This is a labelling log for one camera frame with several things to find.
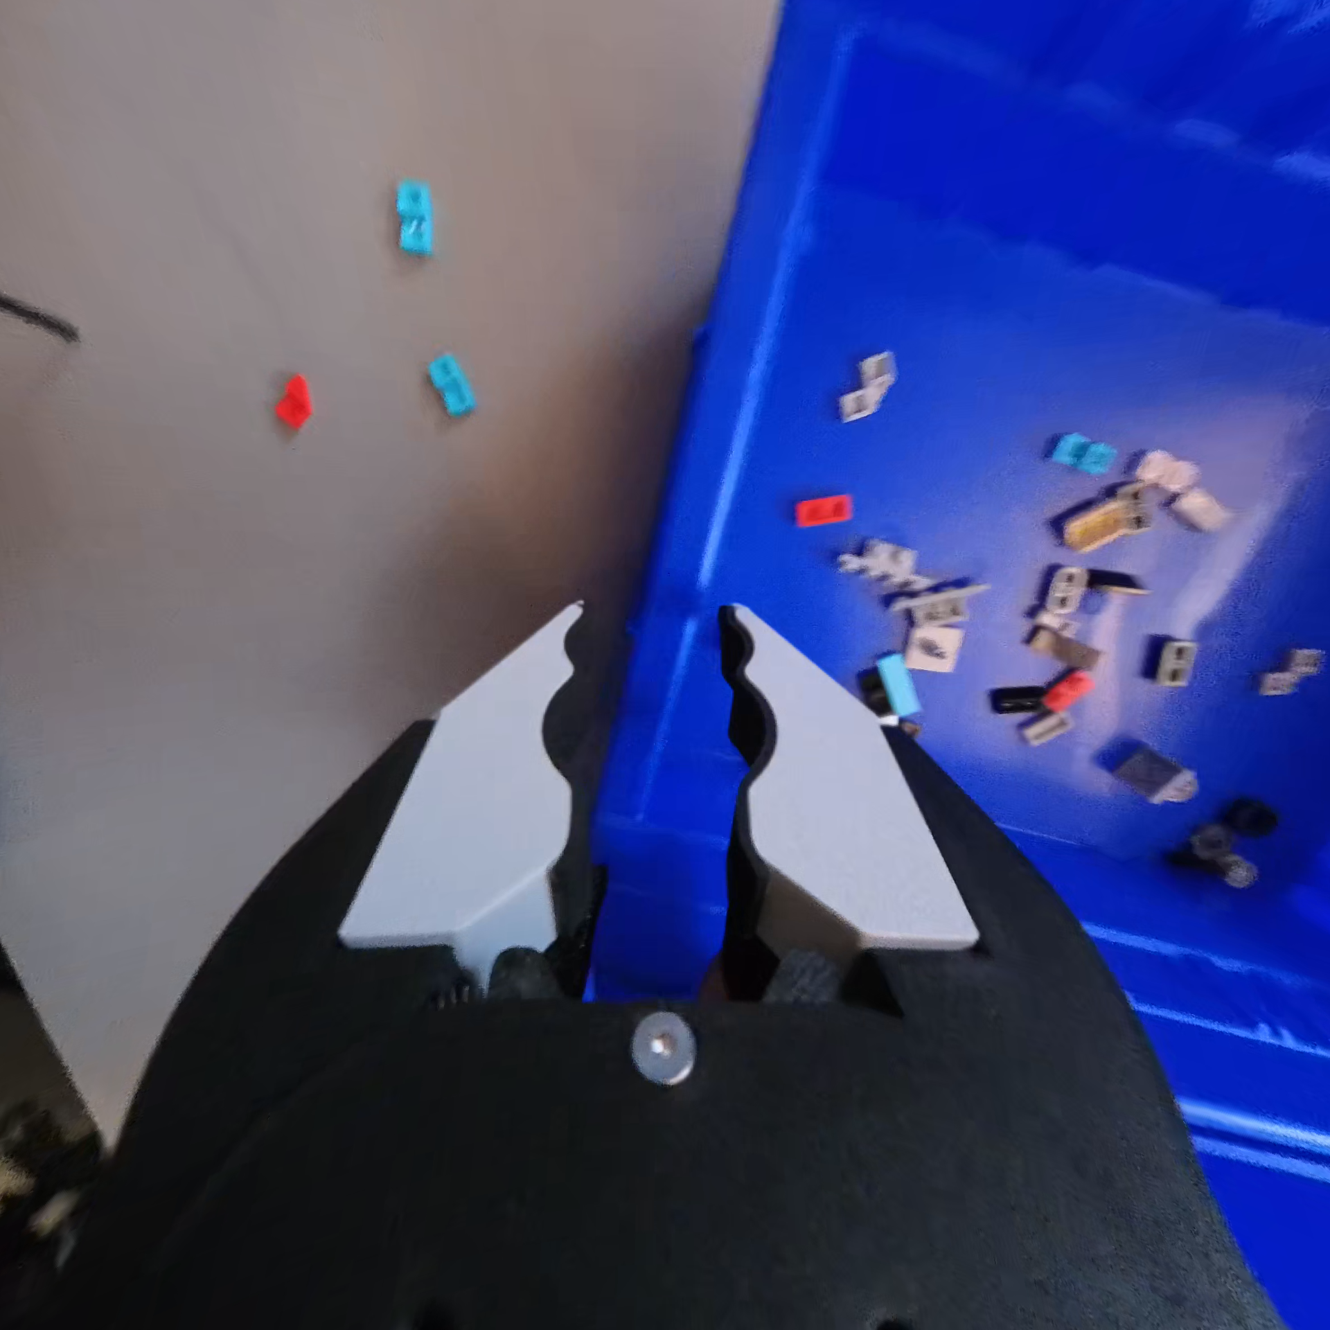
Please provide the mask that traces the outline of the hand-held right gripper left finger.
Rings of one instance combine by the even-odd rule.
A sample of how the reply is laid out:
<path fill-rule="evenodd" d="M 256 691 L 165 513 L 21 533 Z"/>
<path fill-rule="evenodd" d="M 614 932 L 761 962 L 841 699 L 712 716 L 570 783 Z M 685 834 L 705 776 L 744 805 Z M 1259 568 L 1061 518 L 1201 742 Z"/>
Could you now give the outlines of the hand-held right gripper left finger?
<path fill-rule="evenodd" d="M 503 952 L 558 939 L 554 863 L 573 789 L 544 739 L 573 679 L 569 601 L 430 720 L 370 863 L 338 923 L 349 950 L 445 947 L 477 991 Z"/>

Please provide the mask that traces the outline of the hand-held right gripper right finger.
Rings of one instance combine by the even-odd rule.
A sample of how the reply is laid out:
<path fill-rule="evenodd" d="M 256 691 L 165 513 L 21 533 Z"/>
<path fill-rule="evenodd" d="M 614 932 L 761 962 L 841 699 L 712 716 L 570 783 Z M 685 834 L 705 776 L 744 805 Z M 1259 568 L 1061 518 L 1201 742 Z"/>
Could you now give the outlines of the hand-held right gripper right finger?
<path fill-rule="evenodd" d="M 836 983 L 859 955 L 966 952 L 980 932 L 878 716 L 756 610 L 716 613 L 744 760 L 720 976 L 759 1003 L 789 955 Z"/>

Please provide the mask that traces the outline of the pile of small bricks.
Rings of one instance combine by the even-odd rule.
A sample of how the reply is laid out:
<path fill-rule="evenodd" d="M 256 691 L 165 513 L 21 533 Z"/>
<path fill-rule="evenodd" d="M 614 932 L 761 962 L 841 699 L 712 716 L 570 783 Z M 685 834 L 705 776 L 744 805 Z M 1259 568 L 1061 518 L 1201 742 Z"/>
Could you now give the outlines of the pile of small bricks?
<path fill-rule="evenodd" d="M 1229 393 L 1032 454 L 897 455 L 891 529 L 815 528 L 919 675 L 922 739 L 1003 825 L 1142 856 L 1229 820 L 1328 855 L 1328 393 Z"/>

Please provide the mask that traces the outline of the blue plastic bin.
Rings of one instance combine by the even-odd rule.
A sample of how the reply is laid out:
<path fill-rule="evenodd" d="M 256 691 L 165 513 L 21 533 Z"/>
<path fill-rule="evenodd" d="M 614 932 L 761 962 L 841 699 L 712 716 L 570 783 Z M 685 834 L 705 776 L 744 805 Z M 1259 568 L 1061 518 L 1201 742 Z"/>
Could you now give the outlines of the blue plastic bin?
<path fill-rule="evenodd" d="M 1328 2 L 785 2 L 630 620 L 590 991 L 685 1000 L 720 950 L 722 605 L 851 686 L 900 617 L 812 529 L 937 513 L 897 455 L 1044 460 L 1229 393 L 1328 393 Z M 1142 1015 L 1279 1315 L 1328 1326 L 1328 855 L 1274 885 L 1212 816 L 1142 856 L 998 825 Z"/>

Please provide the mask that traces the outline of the grey desk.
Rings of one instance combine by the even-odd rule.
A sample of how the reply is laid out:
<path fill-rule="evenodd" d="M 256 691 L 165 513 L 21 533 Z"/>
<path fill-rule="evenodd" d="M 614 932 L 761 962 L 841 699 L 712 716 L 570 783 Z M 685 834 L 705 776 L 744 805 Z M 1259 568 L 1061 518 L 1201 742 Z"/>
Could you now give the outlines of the grey desk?
<path fill-rule="evenodd" d="M 3 291 L 80 333 L 3 318 L 3 945 L 107 1142 L 331 796 L 625 613 L 774 7 L 3 2 Z"/>

